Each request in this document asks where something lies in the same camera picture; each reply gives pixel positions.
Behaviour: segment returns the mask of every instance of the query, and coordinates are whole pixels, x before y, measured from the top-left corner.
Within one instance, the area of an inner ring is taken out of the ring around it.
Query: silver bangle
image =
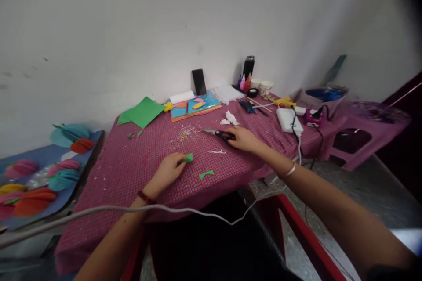
[[[293,162],[293,167],[290,169],[290,171],[285,175],[283,178],[287,178],[289,175],[291,175],[294,170],[296,169],[296,162]]]

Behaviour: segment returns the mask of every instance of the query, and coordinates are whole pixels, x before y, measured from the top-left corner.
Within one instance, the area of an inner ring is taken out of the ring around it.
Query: hand
[[[225,132],[232,133],[236,136],[236,140],[228,140],[230,145],[234,147],[248,151],[255,152],[259,150],[264,143],[262,143],[256,136],[250,131],[240,126],[233,126],[225,130]]]
[[[143,189],[144,194],[155,200],[180,176],[186,162],[182,162],[180,165],[177,165],[177,162],[185,158],[185,154],[178,152],[166,156],[158,167],[158,170],[155,172],[153,178]]]

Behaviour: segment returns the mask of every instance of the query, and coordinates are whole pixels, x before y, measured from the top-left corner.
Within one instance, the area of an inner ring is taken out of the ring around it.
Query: smartphone
[[[203,95],[207,93],[205,87],[204,73],[202,69],[192,70],[193,83],[195,84],[196,95]]]

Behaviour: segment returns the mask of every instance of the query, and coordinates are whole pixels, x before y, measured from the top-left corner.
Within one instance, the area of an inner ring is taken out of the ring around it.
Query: blue board
[[[99,140],[101,136],[101,133],[102,131],[91,133],[89,136],[89,139],[93,141],[96,145],[97,141]],[[95,146],[91,150],[87,151],[85,154],[77,154],[76,156],[72,157],[72,159],[75,159],[79,163],[84,164],[83,167],[79,168],[79,172],[81,173],[83,172],[85,165],[88,162],[88,159],[91,156],[94,148]],[[45,168],[46,166],[60,162],[62,156],[68,153],[69,151],[70,151],[70,148],[64,148],[57,145],[49,145],[46,147],[35,149],[33,151],[28,151],[23,154],[7,157],[0,160],[0,174],[3,174],[5,172],[9,164],[19,159],[35,160],[40,166],[40,168],[36,172],[34,172],[34,174],[36,174],[39,170]],[[19,180],[16,180],[14,183],[26,184],[29,180],[31,180],[34,174],[21,178]],[[21,226],[30,224],[33,221],[42,219],[46,216],[49,216],[51,214],[58,212],[63,206],[67,204],[76,186],[77,184],[58,192],[57,198],[42,213],[34,215],[34,216],[30,216],[30,217],[11,217],[6,220],[0,220],[0,227],[8,227],[9,228],[8,230],[12,231]]]

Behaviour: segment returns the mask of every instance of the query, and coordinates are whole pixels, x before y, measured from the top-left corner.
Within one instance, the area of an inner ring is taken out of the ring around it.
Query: pink plastic stool
[[[340,106],[332,119],[339,127],[330,160],[343,162],[353,171],[381,147],[387,145],[410,123],[410,116],[385,104],[356,101]]]

